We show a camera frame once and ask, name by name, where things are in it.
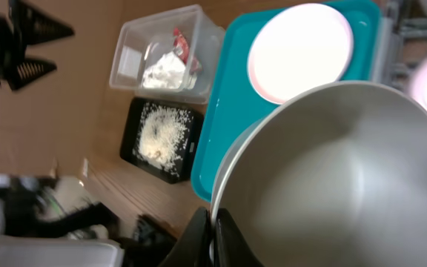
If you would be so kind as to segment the pink plate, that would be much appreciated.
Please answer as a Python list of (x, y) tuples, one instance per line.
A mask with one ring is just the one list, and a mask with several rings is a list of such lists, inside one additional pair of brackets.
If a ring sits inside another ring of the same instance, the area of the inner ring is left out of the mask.
[(248, 53), (248, 78), (259, 96), (281, 105), (340, 80), (353, 52), (351, 25), (341, 12), (326, 4), (300, 4), (258, 32)]

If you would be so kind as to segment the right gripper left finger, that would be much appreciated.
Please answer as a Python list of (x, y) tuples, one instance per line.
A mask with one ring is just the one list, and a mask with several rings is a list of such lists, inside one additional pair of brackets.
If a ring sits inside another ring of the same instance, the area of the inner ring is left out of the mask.
[(176, 241), (159, 267), (207, 267), (210, 265), (209, 248), (212, 240), (211, 219), (208, 209), (198, 208), (191, 217), (182, 236)]

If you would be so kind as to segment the white tissue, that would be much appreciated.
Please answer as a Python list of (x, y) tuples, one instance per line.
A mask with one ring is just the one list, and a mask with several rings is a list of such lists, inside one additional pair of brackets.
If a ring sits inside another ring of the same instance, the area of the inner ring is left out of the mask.
[(145, 69), (142, 87), (180, 90), (185, 72), (185, 63), (173, 51), (165, 53), (155, 64)]

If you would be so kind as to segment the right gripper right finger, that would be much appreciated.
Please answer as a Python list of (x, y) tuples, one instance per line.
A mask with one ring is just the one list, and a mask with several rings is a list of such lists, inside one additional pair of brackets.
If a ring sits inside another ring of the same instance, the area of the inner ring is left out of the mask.
[(213, 264), (215, 267), (263, 267), (225, 208), (218, 210), (215, 219)]

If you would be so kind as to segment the red snack wrapper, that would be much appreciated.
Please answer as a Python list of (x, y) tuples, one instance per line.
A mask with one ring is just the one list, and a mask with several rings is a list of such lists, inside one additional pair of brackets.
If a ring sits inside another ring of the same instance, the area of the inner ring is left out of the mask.
[(184, 66), (189, 67), (190, 73), (201, 72), (202, 64), (197, 59), (197, 57), (193, 56), (192, 59), (189, 60), (191, 54), (190, 45), (183, 33), (177, 27), (173, 29), (173, 37), (173, 51), (177, 55), (177, 57), (184, 63)]

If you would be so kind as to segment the grey bowl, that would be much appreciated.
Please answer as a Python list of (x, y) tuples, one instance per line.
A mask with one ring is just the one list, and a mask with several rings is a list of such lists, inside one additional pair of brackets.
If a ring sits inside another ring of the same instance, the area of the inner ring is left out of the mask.
[(222, 209), (265, 266), (427, 266), (427, 112), (371, 82), (299, 95), (231, 146)]

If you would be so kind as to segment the white rice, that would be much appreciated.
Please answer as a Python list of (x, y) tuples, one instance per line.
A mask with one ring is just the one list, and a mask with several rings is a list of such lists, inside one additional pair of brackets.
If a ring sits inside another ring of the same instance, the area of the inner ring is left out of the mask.
[(180, 178), (192, 122), (188, 109), (145, 103), (132, 154), (163, 174)]

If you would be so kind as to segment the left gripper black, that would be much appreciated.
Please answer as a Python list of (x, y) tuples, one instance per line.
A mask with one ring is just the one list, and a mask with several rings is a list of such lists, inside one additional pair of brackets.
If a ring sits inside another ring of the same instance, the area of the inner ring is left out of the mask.
[[(26, 1), (15, 0), (15, 36), (22, 44), (39, 45), (74, 35), (70, 25)], [(14, 63), (14, 51), (13, 33), (6, 17), (0, 14), (0, 84), (4, 79), (12, 91), (18, 91), (57, 70), (53, 62), (35, 58)]]

